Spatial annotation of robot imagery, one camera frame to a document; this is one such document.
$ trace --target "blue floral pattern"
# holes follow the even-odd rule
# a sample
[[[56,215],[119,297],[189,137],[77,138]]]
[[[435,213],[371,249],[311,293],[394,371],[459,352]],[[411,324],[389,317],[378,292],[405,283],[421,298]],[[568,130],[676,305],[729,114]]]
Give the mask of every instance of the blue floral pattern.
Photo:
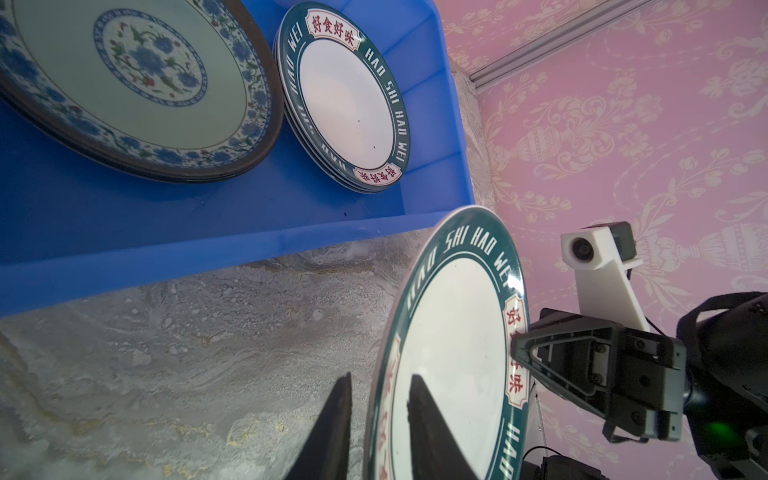
[[[152,15],[129,8],[109,10],[94,24],[94,43],[112,74],[148,100],[187,107],[205,95],[208,76],[200,56]]]
[[[266,82],[266,74],[261,65],[261,60],[253,50],[253,46],[246,33],[221,4],[220,0],[187,0],[187,3],[192,5],[206,19],[229,48],[243,76],[247,98],[250,100],[246,106],[242,123],[234,134],[219,144],[193,150],[150,144],[141,139],[126,135],[79,107],[32,60],[32,56],[29,54],[18,33],[18,26],[12,14],[13,1],[20,0],[0,1],[0,70],[3,70],[19,89],[57,117],[59,121],[71,126],[92,140],[117,152],[148,163],[176,168],[205,169],[221,167],[247,157],[258,147],[266,133],[267,125],[272,116],[272,105],[269,100],[270,88]],[[128,87],[131,85],[135,86],[138,89],[138,93],[142,94],[142,96],[144,94],[153,95],[156,98],[168,101],[178,101],[180,98],[186,98],[187,100],[182,101],[191,101],[189,98],[191,92],[195,92],[194,95],[198,95],[202,91],[204,95],[203,85],[204,83],[207,84],[207,77],[204,76],[203,63],[197,57],[197,53],[194,52],[192,47],[175,30],[160,20],[149,15],[146,15],[146,17],[137,16],[135,18],[142,18],[147,22],[139,26],[147,27],[150,23],[153,25],[152,28],[139,29],[134,24],[138,37],[144,41],[142,42],[134,38],[134,32],[130,29],[130,25],[127,22],[125,29],[121,29],[120,22],[117,22],[115,26],[118,30],[124,32],[124,37],[117,36],[117,31],[115,31],[115,38],[107,38],[106,43],[102,42],[105,45],[104,52],[106,52],[108,58],[104,59],[103,55],[101,57],[107,66],[114,66],[111,56],[114,54],[113,47],[116,45],[110,43],[109,40],[113,39],[115,44],[117,44],[119,39],[123,42],[124,46],[121,58],[128,56],[131,65],[140,70],[133,71],[138,80],[134,83],[129,74],[127,74],[127,77],[123,76],[122,73],[115,74],[114,71],[113,74],[121,78],[121,80],[128,78],[127,83],[126,81],[124,83]],[[189,61],[189,65],[187,65],[189,58],[186,56],[186,53],[189,53],[193,59],[193,61]],[[182,55],[179,58],[187,59],[183,65],[180,65],[183,69],[179,70],[173,65],[168,64],[168,58],[171,55]],[[145,80],[142,72],[149,78],[152,78],[155,81],[155,85],[143,83]],[[171,79],[176,88],[182,91],[187,89],[189,92],[180,97],[178,91],[175,91],[162,81],[162,74]],[[159,79],[160,84],[167,87],[162,92],[154,92],[149,88],[158,85],[157,79]]]

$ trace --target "blue crate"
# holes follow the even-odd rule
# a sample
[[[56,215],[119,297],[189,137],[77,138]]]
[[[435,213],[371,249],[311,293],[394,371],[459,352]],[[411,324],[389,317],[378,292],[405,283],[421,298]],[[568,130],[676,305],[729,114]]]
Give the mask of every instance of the blue crate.
[[[290,0],[244,0],[274,38]],[[411,123],[409,170],[346,190],[288,124],[248,173],[162,184],[95,163],[0,101],[0,316],[349,240],[432,227],[473,203],[458,99],[431,0],[330,0],[378,45]]]

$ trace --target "damask wallpaper pattern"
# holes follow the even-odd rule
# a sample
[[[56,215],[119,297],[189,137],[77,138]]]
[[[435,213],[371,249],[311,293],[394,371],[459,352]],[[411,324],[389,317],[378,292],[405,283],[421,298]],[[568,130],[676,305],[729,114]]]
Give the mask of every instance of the damask wallpaper pattern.
[[[534,319],[578,308],[560,234],[612,220],[632,224],[632,285],[667,334],[710,296],[768,290],[768,2],[656,2],[478,101]],[[548,444],[610,478],[713,478],[687,425],[609,445],[597,418],[543,403]]]
[[[448,55],[472,74],[605,0],[435,0]]]

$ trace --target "camera lens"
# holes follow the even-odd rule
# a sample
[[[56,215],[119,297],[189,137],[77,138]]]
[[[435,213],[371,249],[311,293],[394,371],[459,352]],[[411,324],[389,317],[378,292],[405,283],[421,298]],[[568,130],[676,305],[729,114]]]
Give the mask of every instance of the camera lens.
[[[589,243],[589,241],[585,238],[577,238],[574,240],[571,249],[573,249],[574,257],[578,258],[582,262],[588,262],[592,260],[592,257],[594,257],[594,249],[592,248],[592,244]]]

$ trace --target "gray marble surface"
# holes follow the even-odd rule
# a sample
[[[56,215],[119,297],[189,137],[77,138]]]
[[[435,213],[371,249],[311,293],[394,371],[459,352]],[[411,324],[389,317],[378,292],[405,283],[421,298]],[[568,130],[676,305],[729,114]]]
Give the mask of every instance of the gray marble surface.
[[[493,207],[477,102],[460,74],[457,89],[475,196]],[[383,327],[428,235],[344,243],[0,319],[0,478],[282,478],[348,371],[349,478],[360,478]],[[538,431],[529,428],[529,445],[544,441]]]

